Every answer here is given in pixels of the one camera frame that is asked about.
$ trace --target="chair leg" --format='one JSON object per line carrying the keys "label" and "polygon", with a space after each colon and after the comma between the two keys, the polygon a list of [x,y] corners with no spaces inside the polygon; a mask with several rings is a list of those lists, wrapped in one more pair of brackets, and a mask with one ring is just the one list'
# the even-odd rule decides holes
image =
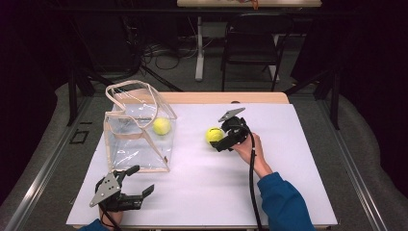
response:
{"label": "chair leg", "polygon": [[225,63],[224,63],[224,60],[222,59],[222,60],[221,60],[221,68],[220,68],[220,70],[224,70],[224,66],[225,66]]}
{"label": "chair leg", "polygon": [[278,72],[279,72],[279,65],[276,65],[276,70],[275,70],[275,74],[273,75],[273,80],[272,80],[272,88],[270,88],[270,91],[274,91],[275,90],[275,85],[276,85],[276,79],[278,77]]}
{"label": "chair leg", "polygon": [[225,68],[226,68],[226,64],[223,63],[222,64],[222,85],[221,85],[221,91],[225,91]]}

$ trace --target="tennis ball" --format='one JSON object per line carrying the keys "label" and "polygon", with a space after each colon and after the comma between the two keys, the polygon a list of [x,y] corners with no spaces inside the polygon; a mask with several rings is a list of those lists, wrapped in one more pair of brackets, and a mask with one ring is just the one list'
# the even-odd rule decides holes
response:
{"label": "tennis ball", "polygon": [[224,138],[224,133],[217,127],[209,128],[205,133],[205,140],[207,141],[207,143],[210,143],[212,141],[220,141],[222,138]]}
{"label": "tennis ball", "polygon": [[164,136],[167,134],[171,129],[171,123],[168,118],[164,117],[157,117],[153,121],[153,131],[160,136]]}

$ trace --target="white table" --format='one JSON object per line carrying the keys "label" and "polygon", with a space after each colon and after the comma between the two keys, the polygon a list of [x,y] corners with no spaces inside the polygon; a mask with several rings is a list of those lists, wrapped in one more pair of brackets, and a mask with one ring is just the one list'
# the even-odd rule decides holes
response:
{"label": "white table", "polygon": [[[320,7],[320,0],[258,0],[261,8],[315,8]],[[240,3],[238,0],[177,0],[177,6],[186,8],[252,8],[251,2]],[[197,65],[195,80],[203,80],[204,50],[203,50],[203,22],[201,17],[197,21]],[[276,66],[269,67],[273,76]]]}
{"label": "white table", "polygon": [[[245,98],[250,100],[254,95],[277,95],[247,93],[243,94],[246,97],[240,97],[239,93],[235,94],[236,100],[240,101]],[[256,228],[249,195],[248,165],[234,151],[217,152],[204,141],[205,131],[209,127],[220,126],[217,121],[227,110],[240,107],[246,109],[238,116],[244,117],[251,130],[261,136],[267,161],[305,198],[312,223],[316,227],[337,224],[293,105],[285,103],[285,100],[281,100],[281,104],[264,103],[268,101],[264,97],[250,100],[263,103],[192,104],[204,101],[206,98],[203,95],[209,95],[207,98],[210,101],[217,101],[218,98],[223,103],[230,102],[233,97],[231,93],[187,93],[185,98],[189,104],[171,105],[178,119],[170,172],[137,173],[124,179],[122,192],[128,195],[140,194],[152,184],[155,191],[145,198],[141,210],[124,213],[122,227]],[[180,98],[175,101],[186,101]],[[98,218],[97,207],[90,208],[89,203],[96,182],[107,171],[105,143],[101,139],[67,219],[68,225],[83,226]],[[255,188],[261,221],[267,225],[260,194]]]}

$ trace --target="table leg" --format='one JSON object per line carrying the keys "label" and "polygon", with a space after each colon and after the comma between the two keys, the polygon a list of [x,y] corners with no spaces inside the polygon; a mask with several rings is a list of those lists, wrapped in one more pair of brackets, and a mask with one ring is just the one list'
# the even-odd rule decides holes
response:
{"label": "table leg", "polygon": [[[279,35],[275,35],[273,37],[273,42],[275,42],[275,44],[277,44],[278,40],[279,40]],[[275,71],[276,71],[276,65],[269,65],[268,68],[269,68],[269,71],[270,71],[270,75],[274,76]],[[276,76],[276,83],[279,83],[279,75]]]}
{"label": "table leg", "polygon": [[202,34],[202,21],[201,17],[198,17],[197,21],[197,66],[195,68],[195,81],[201,82],[203,80],[203,68],[204,68],[204,50],[203,50],[203,34]]}

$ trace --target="black wire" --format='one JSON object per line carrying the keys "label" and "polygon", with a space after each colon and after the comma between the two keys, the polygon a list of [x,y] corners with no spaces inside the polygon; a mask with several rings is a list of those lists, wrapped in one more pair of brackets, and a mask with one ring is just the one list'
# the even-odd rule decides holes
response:
{"label": "black wire", "polygon": [[153,60],[153,52],[154,52],[154,51],[153,51],[152,45],[146,44],[146,45],[144,46],[144,49],[143,49],[143,53],[142,53],[142,55],[141,55],[141,58],[144,60],[144,63],[145,63],[145,64],[150,64],[150,62]]}
{"label": "black wire", "polygon": [[253,136],[252,132],[249,130],[249,128],[243,127],[241,125],[231,125],[230,127],[242,128],[242,129],[246,130],[248,132],[249,136],[251,137],[251,159],[249,161],[249,192],[250,192],[250,196],[251,196],[252,207],[253,207],[253,210],[254,210],[258,230],[261,231],[263,229],[262,229],[261,218],[259,216],[258,205],[257,205],[256,199],[255,199],[255,189],[254,189],[254,164],[255,164],[255,157],[256,157],[255,139],[254,139],[254,136]]}
{"label": "black wire", "polygon": [[[159,66],[159,64],[158,64],[159,58],[160,58],[160,57],[163,57],[163,56],[168,57],[169,55],[170,55],[170,57],[172,56],[173,58],[176,59],[176,64],[173,65],[173,66],[171,66],[171,67],[161,67],[161,66]],[[174,54],[174,52],[171,52],[171,51],[170,51],[168,54],[157,55],[157,56],[156,56],[156,59],[155,59],[155,62],[154,62],[154,65],[155,65],[157,68],[161,69],[161,70],[171,70],[171,69],[174,69],[175,67],[177,67],[179,63],[180,63],[180,57],[179,57],[179,55],[178,55],[178,54]]]}
{"label": "black wire", "polygon": [[[184,43],[188,42],[188,39],[191,39],[192,37],[185,37],[184,40],[182,41],[182,43],[180,44],[180,46],[182,47]],[[190,42],[190,48],[185,49],[188,50],[185,54],[181,54],[180,52],[180,57],[181,58],[188,58],[189,56],[191,56],[191,52],[197,52],[197,48],[196,48],[196,41],[195,42]]]}
{"label": "black wire", "polygon": [[139,71],[139,68],[138,68],[138,69],[131,69],[131,70],[125,72],[125,73],[122,74],[122,75],[115,76],[115,77],[109,77],[109,78],[108,78],[108,77],[105,77],[105,78],[106,78],[106,79],[109,79],[109,80],[111,80],[111,81],[124,80],[124,79],[130,78],[130,77],[136,75],[136,74],[138,73],[138,71]]}
{"label": "black wire", "polygon": [[176,86],[174,86],[173,84],[171,84],[168,80],[166,80],[165,78],[163,78],[162,76],[158,75],[157,73],[155,73],[153,70],[151,70],[149,67],[142,65],[141,66],[142,69],[144,69],[147,73],[149,73],[150,75],[152,75],[155,79],[157,79],[160,83],[168,86],[171,90],[176,90],[179,92],[182,92],[183,90],[177,88]]}
{"label": "black wire", "polygon": [[[116,223],[116,221],[108,214],[108,212],[106,211],[106,208],[102,205],[99,204],[99,208],[102,210],[102,218],[101,218],[101,223],[103,223],[104,225],[110,226],[114,228],[114,231],[121,231],[119,225]],[[111,226],[109,224],[106,224],[103,222],[103,215],[105,215],[114,226]]]}

